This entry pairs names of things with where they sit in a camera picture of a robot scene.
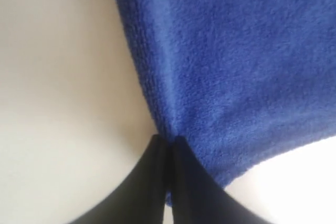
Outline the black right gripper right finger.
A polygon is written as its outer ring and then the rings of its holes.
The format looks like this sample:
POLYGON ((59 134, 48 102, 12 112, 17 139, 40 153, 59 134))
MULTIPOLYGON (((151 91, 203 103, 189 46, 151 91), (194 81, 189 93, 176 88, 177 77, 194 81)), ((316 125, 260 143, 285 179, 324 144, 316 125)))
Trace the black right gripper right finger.
POLYGON ((217 185, 182 137, 172 145, 172 162, 174 223, 265 223, 217 185))

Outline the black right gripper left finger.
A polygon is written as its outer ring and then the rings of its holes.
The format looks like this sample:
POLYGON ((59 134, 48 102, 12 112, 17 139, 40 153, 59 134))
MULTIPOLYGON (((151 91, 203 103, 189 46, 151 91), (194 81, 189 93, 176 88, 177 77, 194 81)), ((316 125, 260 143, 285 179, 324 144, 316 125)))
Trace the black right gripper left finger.
POLYGON ((125 180, 102 202, 72 221, 75 224, 162 223, 167 141, 152 136, 146 150, 125 180))

